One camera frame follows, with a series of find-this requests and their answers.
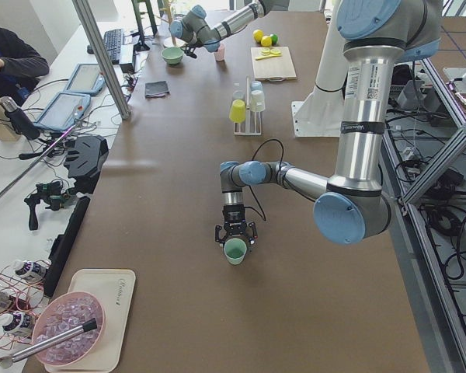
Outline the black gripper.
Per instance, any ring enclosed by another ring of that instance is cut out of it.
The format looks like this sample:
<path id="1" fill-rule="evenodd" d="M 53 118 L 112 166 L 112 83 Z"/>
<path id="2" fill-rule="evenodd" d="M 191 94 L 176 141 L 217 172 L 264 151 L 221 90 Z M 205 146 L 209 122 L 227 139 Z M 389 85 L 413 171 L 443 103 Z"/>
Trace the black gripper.
<path id="1" fill-rule="evenodd" d="M 186 56 L 190 58 L 197 58 L 197 55 L 195 53 L 196 46 L 186 45 L 184 47 L 181 47 L 181 49 Z"/>
<path id="2" fill-rule="evenodd" d="M 245 220 L 245 206 L 243 204 L 225 205 L 222 214 L 224 224 L 215 226 L 215 242 L 223 247 L 229 239 L 240 238 L 246 242 L 247 248 L 251 249 L 257 240 L 256 223 Z"/>

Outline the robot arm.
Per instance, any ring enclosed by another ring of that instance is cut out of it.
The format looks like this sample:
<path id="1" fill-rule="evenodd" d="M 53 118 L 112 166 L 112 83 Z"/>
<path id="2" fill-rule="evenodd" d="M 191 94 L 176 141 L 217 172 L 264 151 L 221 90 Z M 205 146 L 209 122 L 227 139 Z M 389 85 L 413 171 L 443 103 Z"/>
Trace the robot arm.
<path id="1" fill-rule="evenodd" d="M 251 1 L 215 26 L 210 26 L 206 21 L 205 9 L 201 5 L 195 5 L 184 17 L 169 24 L 169 32 L 185 42 L 184 54 L 196 59 L 197 48 L 204 47 L 210 53 L 217 52 L 222 40 L 241 32 L 249 23 L 266 16 L 274 9 L 281 10 L 279 1 Z"/>
<path id="2" fill-rule="evenodd" d="M 245 220 L 242 190 L 275 183 L 315 204 L 313 217 L 328 240 L 349 245 L 385 231 L 388 199 L 377 178 L 395 64 L 434 55 L 440 44 L 440 1 L 343 1 L 335 23 L 348 61 L 336 169 L 324 177 L 287 162 L 223 162 L 224 224 L 215 228 L 224 245 L 238 238 L 253 244 L 254 223 Z"/>

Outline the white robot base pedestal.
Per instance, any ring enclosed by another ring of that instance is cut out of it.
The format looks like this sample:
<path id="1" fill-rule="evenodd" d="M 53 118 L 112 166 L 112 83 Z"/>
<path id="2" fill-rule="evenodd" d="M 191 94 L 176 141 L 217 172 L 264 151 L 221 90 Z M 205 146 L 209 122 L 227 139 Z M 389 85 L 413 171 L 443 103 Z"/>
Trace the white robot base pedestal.
<path id="1" fill-rule="evenodd" d="M 305 101 L 293 101 L 292 119 L 297 137 L 338 137 L 343 118 L 343 88 L 348 62 L 343 56 L 345 39 L 337 30 L 341 2 L 335 1 L 315 87 Z"/>

